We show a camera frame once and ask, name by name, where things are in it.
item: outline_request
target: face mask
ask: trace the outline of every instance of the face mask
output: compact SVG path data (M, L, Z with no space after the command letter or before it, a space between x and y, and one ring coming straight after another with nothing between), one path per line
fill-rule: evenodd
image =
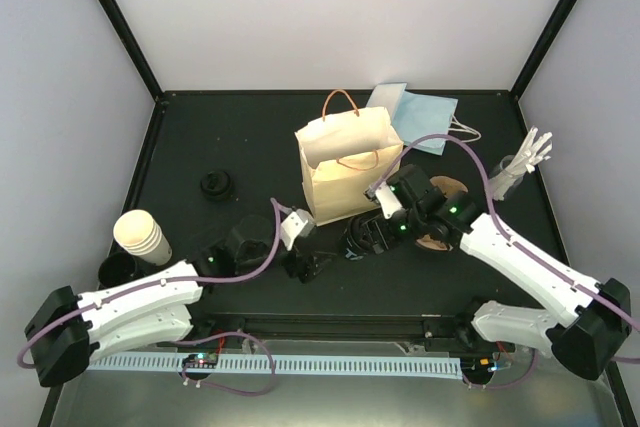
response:
M391 125L405 144L425 135L447 134L449 131L475 136L464 142L473 142L481 137L477 130L461 124L456 119L454 114L457 99L412 94L404 90L406 85L380 84L376 86L367 102L367 107L384 106L389 110ZM442 155L445 144L444 139L432 139L415 148L430 154Z

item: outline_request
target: stack of paper cups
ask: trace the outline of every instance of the stack of paper cups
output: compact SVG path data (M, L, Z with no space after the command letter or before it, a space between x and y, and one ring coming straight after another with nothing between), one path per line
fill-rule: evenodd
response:
M123 214L113 226L113 238L131 255L151 264L164 265L171 259L171 247L147 211L131 210Z

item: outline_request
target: paper bag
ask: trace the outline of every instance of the paper bag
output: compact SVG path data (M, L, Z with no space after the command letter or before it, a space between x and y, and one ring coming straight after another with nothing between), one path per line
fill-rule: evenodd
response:
M347 96L353 112L326 115L329 100L337 92ZM375 209L364 192L403 147L386 108L358 109L344 90L331 92L322 117L309 122L296 137L302 187L318 225Z

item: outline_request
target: black table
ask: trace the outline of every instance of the black table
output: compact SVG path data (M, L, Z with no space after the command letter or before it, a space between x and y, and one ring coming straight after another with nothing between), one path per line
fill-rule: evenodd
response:
M486 168L517 151L526 132L517 105L506 93L438 94L458 98L458 119L482 133L471 146ZM169 94L137 207L157 219L174 248L174 260L224 235L245 215L271 219L272 196L285 205L306 206L294 132L320 115L326 95ZM368 96L369 92L353 93L359 105L366 104ZM349 108L346 99L336 98L331 105L333 112ZM447 145L442 157L414 151L403 163L462 181L484 205L480 177L459 147ZM235 197L227 202L207 200L199 190L202 175L218 168L230 172L237 186ZM499 203L498 213L534 244L562 258L538 176L527 176L508 201ZM319 229L327 248L335 250L345 222ZM251 282L216 288L203 304L211 315L237 319L254 333L410 340L422 336L426 316L458 314L476 296L537 306L481 261L460 251L425 252L409 242L359 262L337 261L305 285L273 266Z

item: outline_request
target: bag handle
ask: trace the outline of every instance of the bag handle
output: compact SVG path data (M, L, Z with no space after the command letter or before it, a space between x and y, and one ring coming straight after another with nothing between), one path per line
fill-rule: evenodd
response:
M327 96L327 100L324 101L324 106L322 107L322 121L323 122L326 120L325 117L327 116L327 106L329 105L329 101L331 100L331 97L336 95L338 92L340 92L341 94L344 94L344 95L347 96L347 99L349 99L349 102L351 102L351 107L353 107L354 113L356 114L357 117L360 117L360 111L358 110L358 106L353 101L351 96L347 93L347 91L346 90L342 90L342 89L336 89L333 92L331 92Z
M368 170L375 169L378 166L378 164L380 163L380 156L378 155L378 151L374 150L373 153L376 154L376 165L374 165L373 167L369 167L368 169L359 169L358 167L351 167L351 166L349 166L347 164L343 164L342 162L340 162L340 158L339 157L336 159L336 164L341 165L343 167L346 167L347 169L357 170L359 172L367 172Z

